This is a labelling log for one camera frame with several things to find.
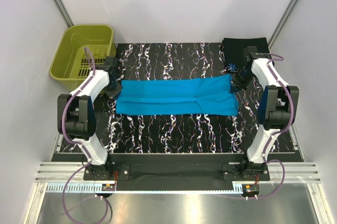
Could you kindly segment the bright blue t shirt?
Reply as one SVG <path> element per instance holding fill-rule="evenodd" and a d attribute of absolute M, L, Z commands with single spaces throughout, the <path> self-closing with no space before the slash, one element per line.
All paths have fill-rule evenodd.
<path fill-rule="evenodd" d="M 229 75 L 188 80 L 123 80 L 116 113 L 125 115 L 207 114 L 237 116 Z"/>

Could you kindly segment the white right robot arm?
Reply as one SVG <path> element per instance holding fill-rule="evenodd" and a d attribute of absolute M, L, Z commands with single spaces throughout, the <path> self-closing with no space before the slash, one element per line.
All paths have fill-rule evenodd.
<path fill-rule="evenodd" d="M 245 65 L 231 80 L 231 93 L 246 90 L 253 78 L 257 78 L 263 94 L 257 110 L 259 128 L 236 170 L 243 179 L 265 173 L 267 156 L 279 134 L 286 132 L 294 123 L 299 88 L 289 85 L 273 65 L 270 53 L 259 53 L 254 46 L 243 50 Z"/>

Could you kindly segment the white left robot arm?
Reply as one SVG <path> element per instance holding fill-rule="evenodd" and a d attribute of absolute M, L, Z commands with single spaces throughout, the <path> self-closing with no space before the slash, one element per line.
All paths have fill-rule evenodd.
<path fill-rule="evenodd" d="M 101 92 L 110 99 L 120 94 L 117 81 L 120 60 L 107 56 L 103 65 L 92 65 L 88 77 L 69 94 L 57 98 L 57 129 L 64 139 L 77 145 L 87 158 L 86 171 L 109 179 L 114 172 L 112 160 L 96 135 L 94 101 Z"/>

